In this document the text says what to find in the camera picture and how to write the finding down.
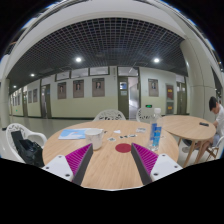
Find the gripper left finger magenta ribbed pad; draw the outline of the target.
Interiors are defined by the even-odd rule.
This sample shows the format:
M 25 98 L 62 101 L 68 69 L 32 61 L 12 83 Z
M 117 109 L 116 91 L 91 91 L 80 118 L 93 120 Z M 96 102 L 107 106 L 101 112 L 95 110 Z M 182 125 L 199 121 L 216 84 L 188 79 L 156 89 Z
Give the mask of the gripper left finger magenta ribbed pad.
M 93 145 L 88 144 L 66 156 L 56 156 L 43 167 L 43 170 L 76 185 L 81 185 L 92 155 Z

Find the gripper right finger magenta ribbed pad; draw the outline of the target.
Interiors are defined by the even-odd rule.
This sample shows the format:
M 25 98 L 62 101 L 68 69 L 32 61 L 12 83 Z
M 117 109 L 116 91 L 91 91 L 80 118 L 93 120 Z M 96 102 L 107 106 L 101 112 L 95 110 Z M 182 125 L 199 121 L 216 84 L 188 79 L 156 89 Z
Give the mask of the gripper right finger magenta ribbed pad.
M 167 154 L 158 155 L 136 143 L 131 144 L 131 154 L 144 185 L 150 184 L 182 169 L 182 167 Z

